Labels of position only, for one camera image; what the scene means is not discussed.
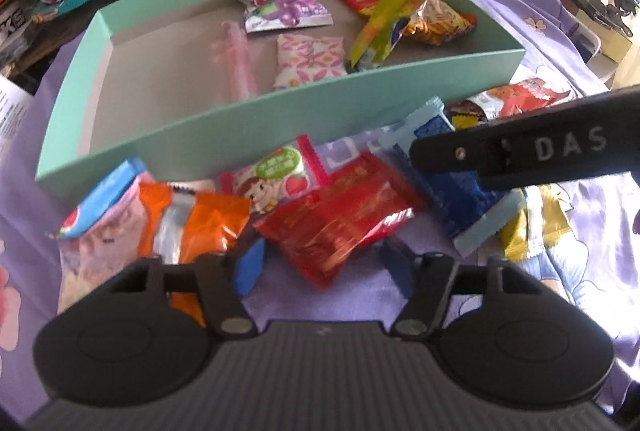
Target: pink patterned packet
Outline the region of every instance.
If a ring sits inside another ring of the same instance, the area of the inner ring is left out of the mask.
[[[279,73],[274,88],[298,87],[347,74],[344,39],[304,34],[278,36]]]

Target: red wrapper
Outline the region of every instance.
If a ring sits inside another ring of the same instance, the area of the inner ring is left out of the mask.
[[[331,179],[255,224],[317,287],[331,285],[353,249],[386,236],[424,204],[396,171],[370,153]]]

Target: pink flower print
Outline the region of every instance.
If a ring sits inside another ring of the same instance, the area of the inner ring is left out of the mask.
[[[13,287],[7,287],[8,281],[9,273],[4,267],[0,266],[0,348],[4,351],[14,351],[18,344],[20,293]]]

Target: yellow wrapper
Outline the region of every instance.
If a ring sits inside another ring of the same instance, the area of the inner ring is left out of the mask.
[[[552,185],[524,188],[527,207],[499,232],[507,259],[517,263],[537,255],[543,249],[557,245],[563,234],[571,232],[553,189]]]

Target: orange snack bag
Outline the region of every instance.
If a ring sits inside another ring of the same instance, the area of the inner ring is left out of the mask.
[[[138,255],[160,255],[163,263],[191,263],[199,255],[223,254],[249,221],[251,201],[232,195],[194,192],[168,184],[141,184],[148,222]],[[172,306],[204,326],[195,294],[174,293]]]

